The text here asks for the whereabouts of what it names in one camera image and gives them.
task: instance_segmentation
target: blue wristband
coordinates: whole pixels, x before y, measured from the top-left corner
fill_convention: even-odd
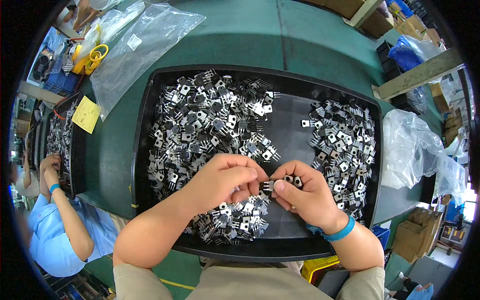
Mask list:
[[[345,228],[343,228],[339,232],[334,233],[332,235],[326,235],[324,233],[322,233],[322,235],[324,236],[325,240],[327,240],[329,242],[341,240],[344,237],[346,237],[349,233],[352,232],[354,226],[355,226],[355,220],[353,219],[352,216],[349,215],[348,216],[348,223],[345,226]]]
[[[60,185],[58,183],[55,183],[53,184],[51,187],[50,187],[50,194],[53,194],[53,191],[55,189],[59,189],[60,188]]]

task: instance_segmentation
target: yellow tape strip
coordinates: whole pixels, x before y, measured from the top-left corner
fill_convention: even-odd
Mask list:
[[[113,257],[110,256],[110,255],[106,255],[106,257],[108,257],[109,259],[113,260]],[[160,279],[161,282],[163,283],[166,283],[166,284],[170,284],[171,286],[176,286],[176,287],[180,287],[180,288],[186,288],[186,289],[195,289],[195,287],[191,287],[191,286],[186,286],[186,285],[183,285],[183,284],[180,284],[180,283],[176,283],[176,282],[173,282],[173,281],[168,281],[168,280],[165,280],[165,279],[162,279],[162,278],[158,278]]]

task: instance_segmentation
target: green table surface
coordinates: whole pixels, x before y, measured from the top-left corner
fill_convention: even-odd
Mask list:
[[[126,0],[118,9],[124,10],[132,3],[134,0]],[[371,84],[384,83],[375,50],[384,38],[393,44],[398,38],[398,33],[390,30],[384,38],[373,40],[344,24],[335,13],[291,0],[171,0],[169,3],[179,10],[202,14],[206,20],[148,68],[86,139],[87,190],[79,197],[125,218],[133,216],[129,186],[138,111],[147,78],[155,69],[189,64],[263,67],[315,77],[373,98]],[[132,23],[109,43],[110,48]],[[95,101],[88,80],[83,82],[82,89]],[[378,103],[383,116],[394,108],[381,100]],[[428,106],[429,112],[422,119],[440,134],[441,116],[431,97]],[[408,194],[398,213],[385,212],[375,219],[388,219],[415,205],[420,193]],[[377,214],[382,213],[383,210],[377,210]]]

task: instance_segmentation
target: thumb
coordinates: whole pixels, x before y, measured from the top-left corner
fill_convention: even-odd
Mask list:
[[[244,183],[249,183],[258,177],[257,170],[240,166],[228,168],[223,170],[221,173],[222,178],[228,182],[230,189],[233,189],[234,187]]]
[[[274,191],[293,206],[298,204],[307,198],[306,192],[299,190],[293,184],[286,182],[285,180],[277,180],[273,185]]]

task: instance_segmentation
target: white label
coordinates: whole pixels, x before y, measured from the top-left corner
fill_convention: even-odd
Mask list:
[[[138,45],[142,43],[142,40],[138,38],[135,34],[133,34],[130,39],[127,42],[127,45],[132,49],[132,51],[135,51],[137,49]]]

